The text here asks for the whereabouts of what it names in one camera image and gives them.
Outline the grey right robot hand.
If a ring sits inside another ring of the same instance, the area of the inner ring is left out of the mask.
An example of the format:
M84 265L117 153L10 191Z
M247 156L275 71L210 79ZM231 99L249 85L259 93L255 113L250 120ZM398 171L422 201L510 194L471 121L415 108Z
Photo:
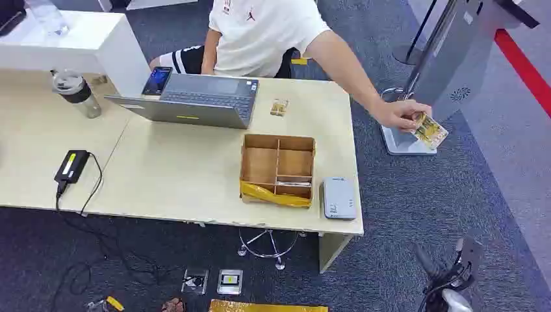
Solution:
M413 245L416 260L428 277L419 311L472 311L461 291L474 284L483 257L483 245L472 237L459 239L451 265L434 261L419 244Z

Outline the person's left hand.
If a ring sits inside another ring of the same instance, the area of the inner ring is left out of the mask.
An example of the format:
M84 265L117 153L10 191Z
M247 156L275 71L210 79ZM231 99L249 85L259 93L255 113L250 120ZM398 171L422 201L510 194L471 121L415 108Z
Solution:
M424 113L431 116L432 113L429 105L419 103L413 99L394 102L385 102L382 99L378 99L369 104L367 110L379 124L405 132L410 132L417 128L414 121L417 115Z

